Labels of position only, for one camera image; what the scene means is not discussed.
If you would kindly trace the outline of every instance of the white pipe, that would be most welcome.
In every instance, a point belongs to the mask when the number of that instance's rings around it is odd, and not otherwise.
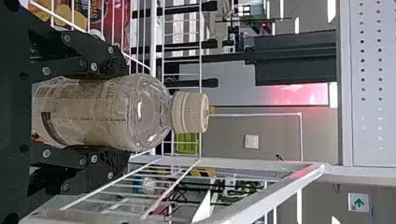
[[[303,140],[303,113],[256,113],[256,114],[211,114],[215,118],[248,118],[248,117],[278,117],[278,116],[298,116],[300,128],[300,161],[304,161],[304,140]]]
[[[157,0],[151,0],[151,11],[150,11],[150,46],[149,46],[149,67],[151,68],[150,74],[152,77],[156,77],[157,72]]]

